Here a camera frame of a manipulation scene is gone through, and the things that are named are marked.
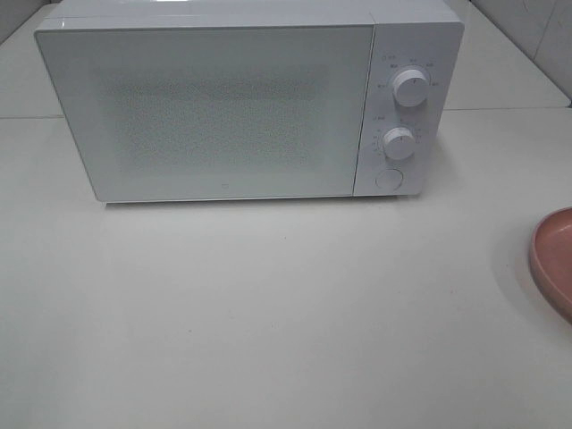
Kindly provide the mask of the round white door release button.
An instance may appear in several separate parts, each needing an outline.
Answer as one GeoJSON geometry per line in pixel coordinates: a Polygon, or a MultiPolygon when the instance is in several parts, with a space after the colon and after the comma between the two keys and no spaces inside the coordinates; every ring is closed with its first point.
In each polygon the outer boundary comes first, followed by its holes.
{"type": "Polygon", "coordinates": [[[375,184],[383,193],[395,192],[403,182],[403,173],[397,169],[385,169],[375,178],[375,184]]]}

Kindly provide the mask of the pink round plate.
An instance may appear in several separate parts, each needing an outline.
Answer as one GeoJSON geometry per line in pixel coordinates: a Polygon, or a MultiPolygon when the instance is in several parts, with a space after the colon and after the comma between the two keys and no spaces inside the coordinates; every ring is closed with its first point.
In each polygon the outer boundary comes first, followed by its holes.
{"type": "Polygon", "coordinates": [[[537,289],[571,324],[571,208],[546,215],[534,228],[529,249],[530,272],[537,289]]]}

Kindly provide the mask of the lower white microwave knob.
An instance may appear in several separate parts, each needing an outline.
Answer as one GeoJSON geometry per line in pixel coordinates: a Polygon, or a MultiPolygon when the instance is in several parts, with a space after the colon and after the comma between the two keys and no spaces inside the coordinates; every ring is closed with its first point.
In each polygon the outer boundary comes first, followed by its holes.
{"type": "Polygon", "coordinates": [[[401,161],[412,156],[416,150],[416,138],[410,129],[396,127],[388,130],[382,137],[385,155],[394,161],[401,161]]]}

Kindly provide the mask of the white microwave knob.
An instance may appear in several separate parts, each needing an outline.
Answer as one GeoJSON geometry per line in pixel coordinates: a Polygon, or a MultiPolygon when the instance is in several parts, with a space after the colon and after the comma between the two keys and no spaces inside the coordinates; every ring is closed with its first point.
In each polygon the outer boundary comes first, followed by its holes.
{"type": "Polygon", "coordinates": [[[410,129],[396,127],[388,130],[382,137],[385,155],[394,161],[401,161],[412,156],[416,150],[416,138],[410,129]]]}
{"type": "Polygon", "coordinates": [[[430,78],[427,73],[416,67],[398,71],[391,80],[394,100],[403,107],[416,107],[428,97],[430,78]]]}

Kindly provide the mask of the upper white microwave knob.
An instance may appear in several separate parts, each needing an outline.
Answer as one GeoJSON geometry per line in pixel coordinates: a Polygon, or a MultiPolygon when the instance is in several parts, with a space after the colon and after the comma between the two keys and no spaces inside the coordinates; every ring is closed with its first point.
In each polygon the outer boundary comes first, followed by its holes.
{"type": "Polygon", "coordinates": [[[427,73],[416,67],[398,71],[391,80],[394,100],[403,107],[416,107],[428,97],[430,78],[427,73]]]}

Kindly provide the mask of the white microwave oven body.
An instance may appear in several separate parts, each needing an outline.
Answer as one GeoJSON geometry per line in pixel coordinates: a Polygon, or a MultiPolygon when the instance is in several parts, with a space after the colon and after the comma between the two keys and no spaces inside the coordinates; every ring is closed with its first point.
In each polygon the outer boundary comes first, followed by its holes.
{"type": "Polygon", "coordinates": [[[348,26],[373,30],[354,187],[345,197],[311,198],[416,195],[423,188],[464,33],[463,21],[442,1],[63,1],[34,37],[43,30],[348,26]],[[430,78],[428,97],[416,107],[398,105],[391,90],[392,78],[408,67],[430,78]],[[416,138],[414,154],[401,161],[388,158],[382,147],[383,135],[396,127],[410,129],[416,138]],[[385,169],[403,173],[393,193],[375,184],[385,169]]]}

